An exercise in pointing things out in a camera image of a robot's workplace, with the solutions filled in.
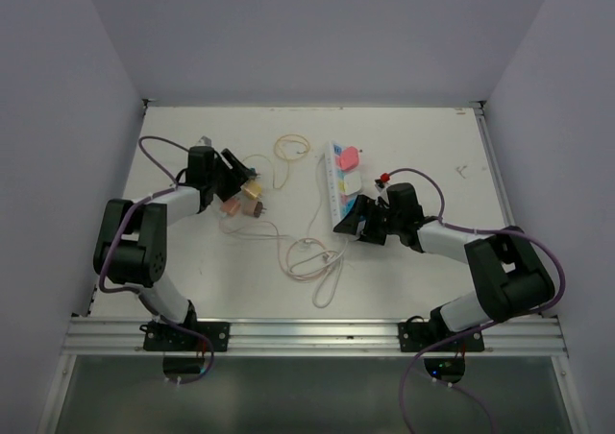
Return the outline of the white power strip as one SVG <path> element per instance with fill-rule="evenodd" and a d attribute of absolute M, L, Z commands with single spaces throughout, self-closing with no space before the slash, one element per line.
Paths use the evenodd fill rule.
<path fill-rule="evenodd" d="M 325 165 L 325 178 L 328 193 L 328 202 L 330 207 L 330 215 L 332 227 L 339 223 L 352 207 L 355 198 L 359 195 L 345 196 L 343 189 L 343 178 L 347 173 L 359 171 L 359 165 L 352 171 L 342 172 L 336 165 L 336 149 L 344 149 L 351 146 L 343 146 L 335 141 L 329 141 L 324 148 L 323 159 Z"/>

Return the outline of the yellow charger plug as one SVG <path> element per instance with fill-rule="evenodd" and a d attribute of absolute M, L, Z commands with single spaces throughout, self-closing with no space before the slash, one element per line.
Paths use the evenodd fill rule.
<path fill-rule="evenodd" d="M 248 181 L 243 185 L 243 194 L 251 200 L 259 200 L 262 195 L 262 187 L 256 181 Z"/>

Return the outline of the salmon pink charger plug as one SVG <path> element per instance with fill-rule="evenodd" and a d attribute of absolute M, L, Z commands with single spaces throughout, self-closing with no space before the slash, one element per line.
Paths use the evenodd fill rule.
<path fill-rule="evenodd" d="M 232 197 L 229 200 L 222 203 L 220 210 L 225 217 L 233 218 L 241 209 L 241 201 Z"/>

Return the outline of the brown pink charger plug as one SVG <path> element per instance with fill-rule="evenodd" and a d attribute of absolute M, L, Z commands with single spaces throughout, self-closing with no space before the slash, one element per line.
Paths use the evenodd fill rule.
<path fill-rule="evenodd" d="M 266 208 L 261 200 L 246 200 L 241 204 L 241 211 L 244 215 L 259 218 Z"/>

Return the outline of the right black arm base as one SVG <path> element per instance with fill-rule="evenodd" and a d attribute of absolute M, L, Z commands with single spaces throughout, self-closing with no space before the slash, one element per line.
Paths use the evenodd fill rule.
<path fill-rule="evenodd" d="M 441 341 L 444 344 L 433 352 L 483 352 L 485 344 L 480 332 L 473 332 L 459 337 L 458 332 L 433 325 L 431 320 L 412 316 L 397 323 L 399 349 L 404 353 L 418 352 L 434 346 Z"/>

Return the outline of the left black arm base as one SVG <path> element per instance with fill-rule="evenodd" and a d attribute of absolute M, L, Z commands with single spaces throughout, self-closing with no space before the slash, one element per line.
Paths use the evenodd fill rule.
<path fill-rule="evenodd" d="M 139 330 L 144 333 L 143 349 L 159 352 L 225 352 L 231 336 L 231 324 L 220 321 L 198 321 L 187 331 L 150 321 Z"/>

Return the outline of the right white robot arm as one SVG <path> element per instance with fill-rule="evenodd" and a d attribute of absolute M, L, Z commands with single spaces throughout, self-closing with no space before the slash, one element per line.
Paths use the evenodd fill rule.
<path fill-rule="evenodd" d="M 553 280 L 522 232 L 448 228 L 424 213 L 410 183 L 386 187 L 376 200 L 356 196 L 344 216 L 333 221 L 332 230 L 381 246 L 395 235 L 417 253 L 441 255 L 468 266 L 473 290 L 430 313 L 428 337 L 440 350 L 457 344 L 462 331 L 505 322 L 555 296 Z"/>

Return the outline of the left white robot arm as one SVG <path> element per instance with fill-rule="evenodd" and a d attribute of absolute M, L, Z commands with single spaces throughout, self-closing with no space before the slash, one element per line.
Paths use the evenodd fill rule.
<path fill-rule="evenodd" d="M 210 146 L 187 150 L 182 177 L 139 200 L 107 202 L 93 254 L 100 291 L 135 294 L 150 313 L 168 324 L 165 337 L 178 350 L 193 348 L 200 327 L 189 299 L 166 273 L 168 228 L 206 210 L 214 198 L 226 202 L 257 173 L 231 151 Z"/>

